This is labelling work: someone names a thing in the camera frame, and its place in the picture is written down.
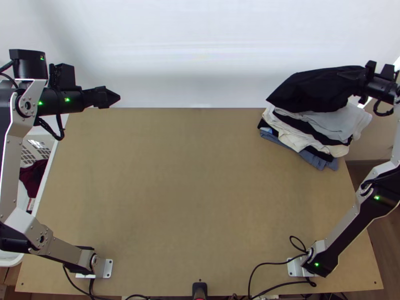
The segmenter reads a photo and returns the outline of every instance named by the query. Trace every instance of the folded clothes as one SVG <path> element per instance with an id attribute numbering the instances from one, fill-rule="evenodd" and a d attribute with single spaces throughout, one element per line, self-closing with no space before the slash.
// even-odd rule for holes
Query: folded clothes
<path id="1" fill-rule="evenodd" d="M 331 154 L 334 158 L 342 157 L 349 153 L 349 147 L 345 145 L 323 145 L 311 134 L 304 133 L 278 119 L 273 111 L 275 106 L 267 102 L 262 118 L 279 132 L 279 140 L 296 152 L 300 152 L 307 146 L 312 146 L 318 151 Z"/>
<path id="2" fill-rule="evenodd" d="M 272 134 L 275 137 L 279 137 L 279 132 L 276 131 L 275 129 L 273 129 L 270 125 L 268 125 L 268 123 L 263 118 L 260 119 L 257 128 L 261 129 L 262 127 L 270 128 L 271 131 L 272 131 Z M 311 154 L 314 154 L 315 156 L 319 157 L 320 159 L 323 159 L 324 161 L 331 162 L 331 161 L 334 160 L 334 157 L 332 155 L 326 154 L 326 153 L 321 152 L 321 151 L 318 151 L 313 146 L 307 146 L 307 147 L 304 148 L 304 150 L 307 150 Z"/>
<path id="3" fill-rule="evenodd" d="M 355 106 L 354 104 L 347 103 L 343 108 L 340 108 L 332 112 L 290 112 L 285 109 L 276 107 L 274 110 L 275 116 L 281 121 L 295 127 L 305 133 L 311 134 L 316 140 L 319 140 L 324 145 L 337 145 L 331 143 L 325 143 L 319 139 L 316 135 L 310 133 L 310 129 L 306 129 L 307 125 L 310 128 L 317 131 L 325 139 L 331 139 L 347 143 L 349 137 L 353 137 L 354 140 L 358 140 L 361 136 L 361 131 L 367 127 L 372 120 L 372 115 L 366 112 L 364 109 Z M 290 123 L 290 118 L 295 119 L 295 122 Z M 301 128 L 296 126 L 296 121 L 299 122 Z"/>
<path id="4" fill-rule="evenodd" d="M 274 142 L 280 146 L 283 146 L 287 149 L 290 149 L 293 151 L 293 149 L 291 149 L 290 147 L 286 146 L 285 144 L 283 144 L 282 142 L 279 141 L 279 139 L 274 136 L 273 134 L 270 133 L 270 128 L 268 127 L 262 127 L 260 129 L 260 136 L 266 140 L 269 140 L 271 142 Z M 322 158 L 319 158 L 318 156 L 311 154 L 310 152 L 308 152 L 307 150 L 301 150 L 298 153 L 307 163 L 309 163 L 310 165 L 314 166 L 315 168 L 317 168 L 318 170 L 322 171 L 325 167 L 328 167 L 334 171 L 338 170 L 338 159 L 334 158 L 332 162 L 328 162 L 326 160 L 323 160 Z"/>
<path id="5" fill-rule="evenodd" d="M 362 70 L 359 65 L 346 65 L 295 73 L 266 100 L 292 113 L 334 112 L 344 107 L 348 98 L 359 90 L 356 80 L 343 78 L 338 73 L 361 73 Z"/>
<path id="6" fill-rule="evenodd" d="M 301 132 L 304 132 L 305 134 L 312 135 L 314 137 L 314 139 L 321 142 L 321 144 L 323 144 L 323 145 L 330 145 L 330 146 L 345 145 L 345 146 L 348 146 L 352 142 L 353 138 L 351 136 L 349 138 L 347 138 L 344 142 L 337 140 L 337 139 L 330 139 L 326 135 L 316 131 L 307 122 L 292 118 L 287 115 L 281 115 L 281 114 L 277 113 L 277 107 L 275 107 L 275 109 L 272 113 L 275 115 L 275 117 L 277 117 L 279 120 L 286 123 L 287 125 L 292 126 L 293 128 L 296 128 L 296 129 L 300 130 Z"/>

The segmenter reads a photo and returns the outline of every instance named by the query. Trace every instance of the dark red cloth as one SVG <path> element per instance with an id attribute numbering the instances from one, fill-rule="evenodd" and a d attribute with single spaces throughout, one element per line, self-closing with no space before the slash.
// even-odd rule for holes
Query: dark red cloth
<path id="1" fill-rule="evenodd" d="M 37 160 L 33 165 L 19 169 L 19 180 L 23 182 L 29 198 L 36 198 L 48 159 Z"/>

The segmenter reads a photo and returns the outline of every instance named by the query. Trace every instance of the metal base plate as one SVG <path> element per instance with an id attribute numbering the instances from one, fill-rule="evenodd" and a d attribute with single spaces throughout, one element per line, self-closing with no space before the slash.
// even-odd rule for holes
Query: metal base plate
<path id="1" fill-rule="evenodd" d="M 317 274 L 310 273 L 302 267 L 302 263 L 306 260 L 306 256 L 301 256 L 287 264 L 287 272 L 291 277 L 319 277 Z"/>
<path id="2" fill-rule="evenodd" d="M 113 270 L 113 260 L 106 258 L 104 259 L 104 272 L 103 274 L 89 274 L 89 275 L 83 275 L 83 274 L 75 274 L 75 278 L 110 278 L 111 277 L 111 272 Z"/>

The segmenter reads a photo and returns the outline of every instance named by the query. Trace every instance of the white wall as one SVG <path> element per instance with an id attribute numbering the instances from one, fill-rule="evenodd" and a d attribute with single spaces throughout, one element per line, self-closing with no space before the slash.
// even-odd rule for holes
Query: white wall
<path id="1" fill-rule="evenodd" d="M 8 49 L 75 66 L 118 107 L 263 107 L 294 72 L 400 56 L 398 0 L 14 0 Z"/>

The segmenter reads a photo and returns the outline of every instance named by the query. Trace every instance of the wooden table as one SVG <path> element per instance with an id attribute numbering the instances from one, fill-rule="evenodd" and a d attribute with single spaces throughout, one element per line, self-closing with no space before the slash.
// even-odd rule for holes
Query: wooden table
<path id="1" fill-rule="evenodd" d="M 355 201 L 343 159 L 318 171 L 259 136 L 262 109 L 88 109 L 69 117 L 38 219 L 65 241 L 114 259 L 98 295 L 245 295 L 261 262 L 297 255 L 324 238 Z M 293 280 L 286 266 L 254 275 L 252 294 Z M 88 281 L 74 280 L 87 290 Z M 365 232 L 318 286 L 277 294 L 381 289 Z M 24 258 L 17 291 L 74 294 L 62 266 Z"/>

